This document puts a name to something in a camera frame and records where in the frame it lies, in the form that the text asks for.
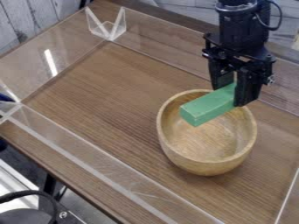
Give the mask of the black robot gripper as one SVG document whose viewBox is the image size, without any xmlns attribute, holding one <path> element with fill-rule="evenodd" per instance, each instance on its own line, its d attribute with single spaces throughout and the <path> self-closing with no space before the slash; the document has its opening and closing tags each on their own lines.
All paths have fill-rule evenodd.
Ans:
<svg viewBox="0 0 299 224">
<path fill-rule="evenodd" d="M 273 0 L 218 0 L 219 31 L 206 33 L 202 55 L 208 59 L 213 89 L 234 82 L 238 72 L 234 106 L 243 107 L 259 97 L 263 84 L 273 75 L 275 58 L 266 49 Z"/>
</svg>

